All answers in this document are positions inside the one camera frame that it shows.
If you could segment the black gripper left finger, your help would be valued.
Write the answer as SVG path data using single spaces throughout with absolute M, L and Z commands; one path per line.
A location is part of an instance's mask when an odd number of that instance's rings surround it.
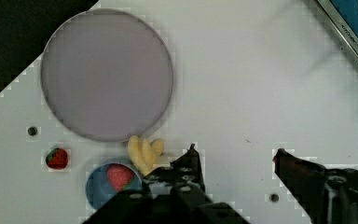
M 143 178 L 143 189 L 153 197 L 168 195 L 175 186 L 191 185 L 205 191 L 200 154 L 192 143 L 184 155 Z

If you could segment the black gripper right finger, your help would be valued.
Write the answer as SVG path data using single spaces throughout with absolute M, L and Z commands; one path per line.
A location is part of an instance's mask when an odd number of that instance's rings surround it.
M 358 170 L 328 169 L 280 148 L 275 174 L 306 211 L 312 224 L 358 224 Z

